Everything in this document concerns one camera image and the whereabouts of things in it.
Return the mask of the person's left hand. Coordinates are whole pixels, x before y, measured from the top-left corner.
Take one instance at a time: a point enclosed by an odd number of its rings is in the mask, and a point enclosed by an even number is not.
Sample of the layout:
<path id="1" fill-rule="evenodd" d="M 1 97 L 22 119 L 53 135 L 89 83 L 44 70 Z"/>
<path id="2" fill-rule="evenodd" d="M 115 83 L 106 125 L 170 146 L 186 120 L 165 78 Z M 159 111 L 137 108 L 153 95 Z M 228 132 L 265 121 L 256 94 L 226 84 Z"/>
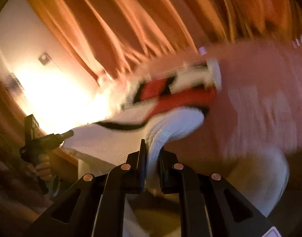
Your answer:
<path id="1" fill-rule="evenodd" d="M 37 177 L 44 181 L 50 181 L 52 179 L 51 163 L 47 154 L 40 154 L 38 156 L 39 163 L 34 166 L 31 163 L 27 164 L 31 173 L 34 173 Z"/>

